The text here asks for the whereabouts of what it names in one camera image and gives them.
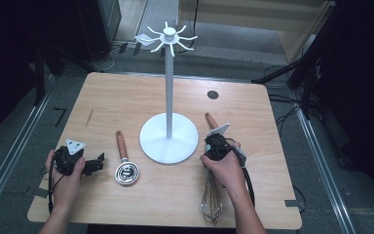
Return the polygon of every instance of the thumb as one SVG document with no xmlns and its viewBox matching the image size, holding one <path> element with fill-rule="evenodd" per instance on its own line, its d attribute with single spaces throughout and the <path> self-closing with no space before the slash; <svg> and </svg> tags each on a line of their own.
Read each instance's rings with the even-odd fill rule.
<svg viewBox="0 0 374 234">
<path fill-rule="evenodd" d="M 202 155 L 200 156 L 200 159 L 202 160 L 203 164 L 208 167 L 209 169 L 212 169 L 213 167 L 213 164 L 214 164 L 214 161 L 212 161 L 211 159 L 209 159 L 207 156 L 205 155 Z"/>
<path fill-rule="evenodd" d="M 235 146 L 235 147 L 238 147 L 238 148 L 241 147 L 241 144 L 239 142 L 234 142 L 232 145 Z"/>
<path fill-rule="evenodd" d="M 75 163 L 75 166 L 74 166 L 74 172 L 72 173 L 73 176 L 79 177 L 81 175 L 81 172 L 85 168 L 85 163 L 86 163 L 86 160 L 84 157 L 81 157 L 80 159 L 78 159 L 78 161 Z"/>
</svg>

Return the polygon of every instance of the white tag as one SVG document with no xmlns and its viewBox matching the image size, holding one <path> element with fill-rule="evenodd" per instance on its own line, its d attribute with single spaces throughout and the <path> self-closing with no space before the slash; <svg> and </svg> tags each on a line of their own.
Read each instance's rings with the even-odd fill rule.
<svg viewBox="0 0 374 234">
<path fill-rule="evenodd" d="M 137 40 L 137 42 L 141 43 L 143 46 L 149 46 L 149 45 L 154 43 L 154 42 L 149 42 L 149 41 L 142 40 L 142 39 L 151 40 L 151 37 L 145 35 L 144 33 L 140 34 L 138 36 L 135 36 L 134 38 Z"/>
<path fill-rule="evenodd" d="M 75 141 L 75 140 L 67 138 L 66 147 L 68 148 L 69 154 L 74 155 L 75 153 L 83 149 L 85 147 L 85 144 L 83 142 L 79 142 L 79 141 Z"/>
<path fill-rule="evenodd" d="M 218 127 L 217 129 L 213 129 L 210 131 L 210 133 L 207 135 L 208 137 L 213 135 L 213 134 L 220 134 L 220 135 L 224 135 L 224 133 L 226 133 L 227 129 L 229 128 L 230 124 L 229 123 L 226 123 L 226 125 L 223 125 L 221 127 Z"/>
</svg>

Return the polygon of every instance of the forearm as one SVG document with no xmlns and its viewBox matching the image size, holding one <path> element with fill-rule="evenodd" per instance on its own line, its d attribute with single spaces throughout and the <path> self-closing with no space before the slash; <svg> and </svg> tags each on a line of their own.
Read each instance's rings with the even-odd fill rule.
<svg viewBox="0 0 374 234">
<path fill-rule="evenodd" d="M 228 190 L 235 209 L 237 234 L 266 233 L 245 187 Z"/>
<path fill-rule="evenodd" d="M 57 209 L 54 208 L 51 212 L 50 217 L 45 222 L 39 234 L 54 234 L 54 233 L 65 233 L 68 227 L 69 218 L 71 213 L 68 209 Z"/>
</svg>

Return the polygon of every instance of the black circle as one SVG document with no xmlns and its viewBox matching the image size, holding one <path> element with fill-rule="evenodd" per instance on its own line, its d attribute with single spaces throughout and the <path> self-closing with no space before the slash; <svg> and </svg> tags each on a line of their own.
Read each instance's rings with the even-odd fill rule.
<svg viewBox="0 0 374 234">
<path fill-rule="evenodd" d="M 216 91 L 208 91 L 207 96 L 210 99 L 217 99 L 218 98 L 218 93 Z"/>
</svg>

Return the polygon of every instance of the person's right hand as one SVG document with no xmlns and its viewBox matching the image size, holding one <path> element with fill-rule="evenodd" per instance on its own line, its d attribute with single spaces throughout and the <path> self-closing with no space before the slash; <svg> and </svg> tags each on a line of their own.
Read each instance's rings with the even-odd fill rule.
<svg viewBox="0 0 374 234">
<path fill-rule="evenodd" d="M 233 146 L 240 148 L 241 145 L 235 142 Z M 226 187 L 227 190 L 234 190 L 238 189 L 238 186 L 240 188 L 245 186 L 243 170 L 233 150 L 220 161 L 213 161 L 205 155 L 202 155 L 200 159 L 202 159 L 206 167 L 214 172 L 217 180 Z"/>
<path fill-rule="evenodd" d="M 54 153 L 55 152 L 51 150 L 48 154 L 47 162 L 45 165 L 47 171 L 50 170 L 50 165 L 51 161 L 53 160 Z M 74 172 L 72 173 L 72 175 L 68 176 L 62 176 L 62 174 L 57 169 L 53 168 L 52 187 L 54 187 L 56 182 L 59 181 L 54 190 L 54 209 L 63 209 L 67 212 L 70 212 L 75 203 L 75 200 L 78 197 L 81 171 L 85 168 L 85 164 L 85 158 L 81 157 L 75 163 Z"/>
</svg>

